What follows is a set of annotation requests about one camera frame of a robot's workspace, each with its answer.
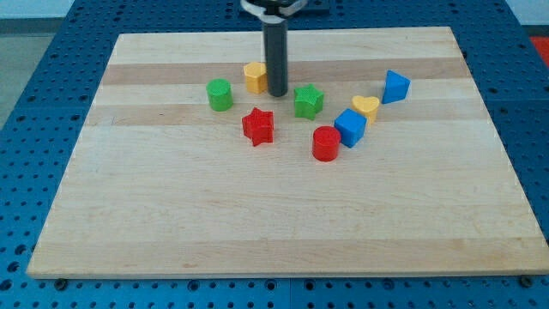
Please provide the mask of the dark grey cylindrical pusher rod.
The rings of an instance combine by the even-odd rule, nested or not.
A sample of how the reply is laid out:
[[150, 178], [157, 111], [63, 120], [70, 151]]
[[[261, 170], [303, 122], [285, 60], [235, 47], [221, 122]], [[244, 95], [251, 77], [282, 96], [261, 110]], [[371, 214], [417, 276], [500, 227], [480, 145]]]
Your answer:
[[281, 97], [288, 89], [287, 20], [276, 17], [262, 23], [268, 93]]

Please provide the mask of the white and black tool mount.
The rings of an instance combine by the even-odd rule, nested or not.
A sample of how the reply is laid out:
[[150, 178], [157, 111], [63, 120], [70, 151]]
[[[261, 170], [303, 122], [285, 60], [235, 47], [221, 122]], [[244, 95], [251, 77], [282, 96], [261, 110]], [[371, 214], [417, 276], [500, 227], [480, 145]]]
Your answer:
[[241, 0], [241, 8], [260, 20], [287, 19], [308, 4], [308, 0]]

